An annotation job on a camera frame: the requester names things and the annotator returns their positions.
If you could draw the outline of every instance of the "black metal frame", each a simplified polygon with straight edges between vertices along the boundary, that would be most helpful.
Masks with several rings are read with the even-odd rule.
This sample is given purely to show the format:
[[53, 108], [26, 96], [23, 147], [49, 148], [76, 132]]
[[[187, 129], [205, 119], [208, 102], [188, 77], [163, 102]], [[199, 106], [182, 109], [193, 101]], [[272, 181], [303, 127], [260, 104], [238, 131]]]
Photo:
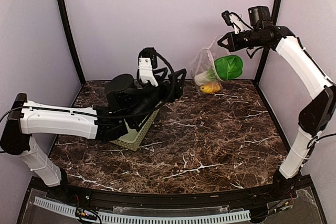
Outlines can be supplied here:
[[[271, 185], [264, 185], [250, 189], [191, 195], [131, 194], [91, 189], [90, 200], [88, 201], [86, 207], [94, 210], [113, 210], [115, 206], [151, 209], [189, 209], [229, 206], [231, 210], [243, 208], [244, 210], [250, 210], [253, 215], [256, 215], [261, 211], [265, 211], [267, 209], [266, 204], [269, 202], [273, 202], [274, 200], [268, 197], [263, 197], [261, 200], [256, 200], [251, 195], [259, 191], [268, 191], [270, 187]], [[327, 220], [324, 215], [320, 199], [318, 197], [310, 175], [300, 177], [294, 190], [300, 190], [307, 187], [310, 187], [313, 192], [313, 196], [317, 203], [322, 223], [327, 224]], [[32, 189], [45, 191], [47, 193], [47, 197], [55, 198], [53, 194], [50, 193], [49, 188], [43, 183], [40, 178], [33, 177], [27, 188], [24, 201], [18, 216], [17, 224], [21, 224]], [[70, 186], [70, 189], [74, 191], [83, 190], [83, 188], [76, 186]]]
[[[273, 9], [272, 9], [272, 21], [274, 25], [276, 25], [277, 20], [278, 20], [280, 4], [281, 4], [281, 0], [274, 0]], [[269, 55], [269, 48], [264, 48], [263, 53], [261, 54], [258, 70], [254, 78], [254, 81], [257, 85], [259, 85], [261, 76], [263, 75], [263, 71], [264, 71], [264, 68], [267, 62], [268, 55]]]
[[67, 9], [66, 9], [66, 6], [65, 6], [65, 1], [64, 0], [57, 0], [57, 3], [58, 3], [58, 8], [59, 8], [59, 13], [61, 15], [62, 23], [63, 23], [64, 33], [65, 33], [65, 36], [67, 38], [67, 42], [68, 42], [68, 46], [69, 46], [69, 50], [70, 50], [70, 53], [71, 53], [72, 60], [74, 62], [73, 64], [75, 65], [75, 69], [76, 69], [77, 76], [78, 76], [78, 79], [79, 79], [80, 83], [82, 85], [84, 85], [86, 83], [86, 80], [85, 80], [85, 76], [84, 76], [82, 67], [80, 65], [80, 61], [79, 61], [78, 54], [77, 54], [77, 51], [76, 51], [74, 38], [72, 37], [72, 32], [71, 32], [71, 28], [70, 28]]
[[[86, 79], [83, 74], [82, 67], [80, 65], [80, 61], [78, 58], [78, 54], [75, 48], [74, 39], [72, 37], [72, 32], [69, 25], [69, 19], [66, 11], [65, 1], [57, 0], [59, 11], [65, 31], [65, 35], [67, 38], [68, 46], [71, 52], [73, 64], [75, 65], [76, 72], [78, 78], [82, 85], [86, 83]], [[276, 21], [279, 16], [281, 0], [274, 0], [274, 5], [272, 9], [272, 21], [276, 24]], [[259, 96], [261, 97], [265, 107], [267, 108], [273, 123], [276, 126], [276, 129], [285, 145], [287, 151], [290, 150], [290, 145], [285, 136], [283, 129], [279, 121], [277, 120], [271, 106], [269, 105], [267, 99], [264, 96], [264, 93], [260, 89], [259, 83], [261, 81], [261, 77], [263, 75], [264, 68], [266, 66], [267, 58], [269, 55], [269, 49], [263, 49], [263, 53], [261, 55], [261, 59], [259, 62], [259, 66], [257, 69], [256, 76], [254, 80], [252, 80], [254, 87], [256, 88]], [[296, 186], [296, 189], [304, 188], [306, 186], [310, 186], [314, 197], [316, 199], [318, 209], [320, 211], [320, 216], [322, 218], [323, 223], [327, 223], [326, 217], [324, 215], [321, 202], [315, 190], [314, 184], [309, 175], [302, 176], [299, 178], [299, 183]], [[85, 188], [74, 187], [75, 190], [85, 191]], [[223, 206], [230, 205], [231, 208], [244, 208], [254, 211], [254, 209], [265, 207], [267, 202], [271, 202], [271, 199], [265, 199], [264, 202], [259, 202], [251, 199], [250, 194], [256, 193], [258, 191], [267, 191], [270, 185], [259, 186], [251, 189], [241, 189], [235, 191], [223, 191], [218, 193], [207, 193], [207, 194], [192, 194], [192, 195], [144, 195], [144, 194], [128, 194], [128, 193], [115, 193], [109, 191], [100, 191], [100, 190], [91, 190], [91, 200], [89, 206], [91, 208], [113, 208], [113, 206], [130, 206], [130, 207], [150, 207], [150, 208], [167, 208], [167, 206], [171, 208], [194, 208], [194, 207], [207, 207], [207, 206]], [[22, 217], [23, 212], [25, 210], [25, 205], [27, 203], [30, 190], [32, 188], [48, 191], [48, 188], [43, 184], [43, 182], [39, 178], [33, 177], [29, 187], [26, 191], [26, 196], [24, 202], [22, 204], [22, 208], [20, 210], [20, 215], [17, 223], [19, 224]]]

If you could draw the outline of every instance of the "clear plastic bag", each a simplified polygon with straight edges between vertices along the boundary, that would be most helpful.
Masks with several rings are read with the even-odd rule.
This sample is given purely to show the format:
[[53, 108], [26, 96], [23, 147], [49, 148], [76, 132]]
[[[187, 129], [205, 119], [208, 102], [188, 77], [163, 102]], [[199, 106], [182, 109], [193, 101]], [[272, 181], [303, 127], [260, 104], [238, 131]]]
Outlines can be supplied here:
[[202, 48], [189, 64], [195, 84], [206, 93], [219, 91], [221, 81], [236, 79], [243, 73], [243, 61], [237, 55], [229, 55], [225, 48], [218, 46], [217, 41], [222, 36], [218, 35], [210, 45]]

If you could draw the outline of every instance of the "brown marble surface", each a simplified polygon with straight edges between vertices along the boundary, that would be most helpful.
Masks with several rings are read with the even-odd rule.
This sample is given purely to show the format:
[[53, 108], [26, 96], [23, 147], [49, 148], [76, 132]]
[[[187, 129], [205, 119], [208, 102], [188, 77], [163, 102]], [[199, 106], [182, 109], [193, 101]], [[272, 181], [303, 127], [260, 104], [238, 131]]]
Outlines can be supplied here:
[[[104, 81], [88, 82], [75, 107], [107, 105]], [[165, 105], [140, 148], [60, 136], [50, 158], [72, 185], [129, 193], [205, 193], [270, 184], [285, 147], [250, 81], [227, 81], [218, 94], [186, 81]]]

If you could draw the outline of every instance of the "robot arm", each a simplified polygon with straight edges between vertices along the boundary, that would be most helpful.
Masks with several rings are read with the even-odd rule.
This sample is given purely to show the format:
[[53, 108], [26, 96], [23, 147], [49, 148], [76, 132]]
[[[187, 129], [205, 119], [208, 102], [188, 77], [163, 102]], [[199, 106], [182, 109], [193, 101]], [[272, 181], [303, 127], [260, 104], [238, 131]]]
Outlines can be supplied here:
[[[168, 80], [165, 79], [167, 68], [154, 70], [158, 66], [157, 56], [171, 72]], [[64, 108], [27, 101], [26, 94], [18, 94], [0, 140], [1, 148], [21, 158], [47, 186], [54, 188], [66, 184], [66, 173], [43, 153], [32, 134], [52, 133], [115, 140], [128, 134], [128, 128], [140, 130], [151, 114], [165, 102], [174, 102], [182, 96], [185, 69], [174, 72], [154, 48], [143, 49], [138, 61], [141, 87], [135, 85], [130, 74], [115, 77], [105, 86], [108, 106]]]
[[279, 169], [285, 179], [290, 179], [300, 171], [313, 150], [311, 143], [330, 121], [336, 104], [336, 87], [302, 47], [299, 38], [287, 27], [273, 25], [267, 7], [252, 7], [248, 11], [253, 30], [227, 33], [218, 45], [229, 51], [260, 46], [271, 48], [290, 64], [312, 98], [299, 114], [297, 137]]

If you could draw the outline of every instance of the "purple wall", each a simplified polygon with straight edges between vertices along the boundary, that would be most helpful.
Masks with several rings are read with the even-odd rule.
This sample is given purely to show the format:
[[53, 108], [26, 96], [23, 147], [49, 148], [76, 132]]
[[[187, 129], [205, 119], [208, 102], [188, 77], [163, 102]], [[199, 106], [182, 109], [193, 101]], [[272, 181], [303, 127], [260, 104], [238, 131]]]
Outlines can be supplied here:
[[[336, 80], [336, 0], [282, 0], [279, 25], [288, 26], [322, 69]], [[299, 112], [310, 102], [303, 83], [278, 56], [271, 53], [260, 84], [290, 142], [296, 137]], [[336, 116], [325, 134], [336, 132]], [[325, 138], [319, 143], [310, 161], [303, 168], [310, 174], [322, 201], [328, 223], [335, 223], [336, 212], [336, 141]]]
[[[71, 105], [80, 84], [57, 1], [0, 0], [0, 6], [0, 114], [19, 92], [36, 102]], [[36, 138], [48, 152], [55, 136]], [[32, 173], [15, 156], [1, 154], [0, 174], [0, 222], [16, 223]]]
[[[273, 0], [66, 0], [75, 42], [88, 80], [135, 74], [137, 56], [155, 47], [174, 69], [187, 67], [201, 48], [232, 28], [220, 14], [231, 10], [249, 22], [247, 9]], [[259, 56], [238, 52], [253, 78]]]

